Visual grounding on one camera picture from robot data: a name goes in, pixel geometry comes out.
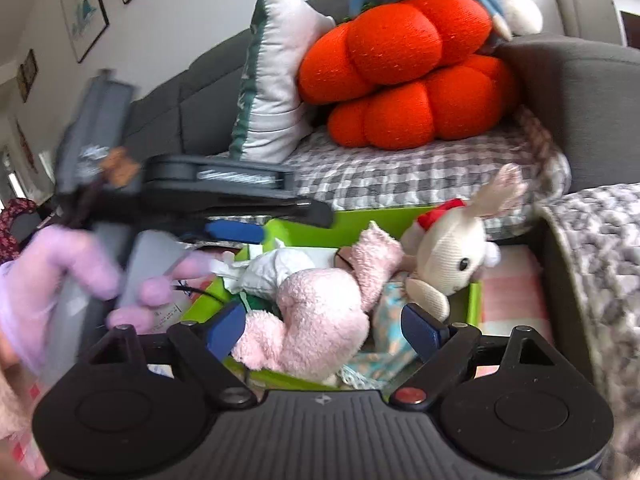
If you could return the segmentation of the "left hand purple glove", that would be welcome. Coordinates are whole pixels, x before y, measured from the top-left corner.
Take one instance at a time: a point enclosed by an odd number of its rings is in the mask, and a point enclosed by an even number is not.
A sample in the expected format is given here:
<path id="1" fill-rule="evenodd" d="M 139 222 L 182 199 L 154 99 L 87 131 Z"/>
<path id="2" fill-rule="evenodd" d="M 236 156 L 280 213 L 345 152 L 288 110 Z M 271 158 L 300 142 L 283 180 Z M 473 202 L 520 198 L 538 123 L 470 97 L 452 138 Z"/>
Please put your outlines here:
<path id="1" fill-rule="evenodd" d="M 171 302 L 175 282 L 206 278 L 213 261 L 207 252 L 189 252 L 169 273 L 145 281 L 134 303 L 112 312 L 107 325 L 149 332 L 154 311 Z M 92 298 L 111 300 L 120 293 L 122 269 L 94 235 L 62 226 L 43 229 L 21 255 L 2 264 L 2 370 L 23 364 L 35 373 L 43 366 L 50 318 L 66 278 L 78 281 Z"/>

